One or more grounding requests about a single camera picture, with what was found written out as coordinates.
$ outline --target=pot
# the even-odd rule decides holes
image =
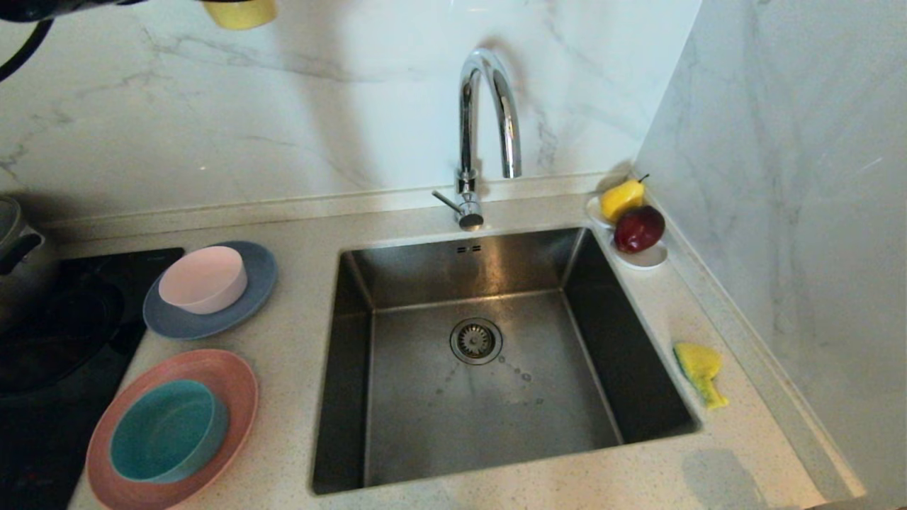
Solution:
[[[0,332],[24,319],[50,292],[59,270],[56,245],[0,197]]]

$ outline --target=gray-blue plate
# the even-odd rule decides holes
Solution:
[[[145,296],[145,324],[152,331],[177,340],[210,337],[248,319],[268,300],[278,280],[278,264],[267,248],[245,240],[219,242],[212,246],[227,246],[242,255],[242,263],[249,276],[246,291],[235,303],[221,311],[196,315],[161,299],[158,286],[163,275],[160,275]]]

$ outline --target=sink basin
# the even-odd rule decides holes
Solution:
[[[588,229],[340,255],[316,494],[696,428]]]

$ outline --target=sponge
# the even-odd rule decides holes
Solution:
[[[721,355],[717,351],[698,344],[678,342],[674,344],[674,356],[677,356],[684,375],[706,401],[706,408],[714,409],[728,404],[727,399],[718,393],[712,383],[721,369]]]

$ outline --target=faucet spout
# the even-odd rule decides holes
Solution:
[[[489,50],[479,48],[469,54],[460,72],[460,172],[457,176],[457,192],[475,192],[478,172],[473,160],[475,124],[475,91],[479,76],[492,89],[494,110],[498,114],[498,129],[501,134],[501,158],[503,176],[513,179],[522,175],[520,156],[520,129],[516,118],[516,104],[507,73],[501,61]]]

